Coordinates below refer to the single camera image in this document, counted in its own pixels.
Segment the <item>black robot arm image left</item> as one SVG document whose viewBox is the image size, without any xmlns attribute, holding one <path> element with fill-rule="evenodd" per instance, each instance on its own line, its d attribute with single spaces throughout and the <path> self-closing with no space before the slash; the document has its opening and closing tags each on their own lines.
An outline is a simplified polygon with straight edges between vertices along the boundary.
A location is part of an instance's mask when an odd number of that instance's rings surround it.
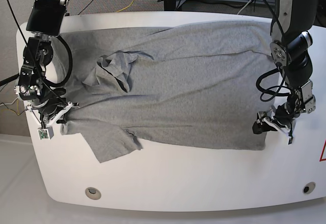
<svg viewBox="0 0 326 224">
<path fill-rule="evenodd" d="M 72 52 L 60 36 L 63 18 L 67 13 L 69 0 L 35 0 L 26 30 L 33 34 L 25 41 L 23 63 L 17 78 L 15 92 L 19 99 L 31 104 L 31 111 L 38 111 L 41 129 L 56 122 L 63 122 L 64 115 L 73 106 L 64 98 L 63 86 L 72 73 Z M 68 70 L 60 82 L 46 78 L 46 67 L 53 58 L 51 38 L 59 40 L 68 54 Z"/>
</svg>

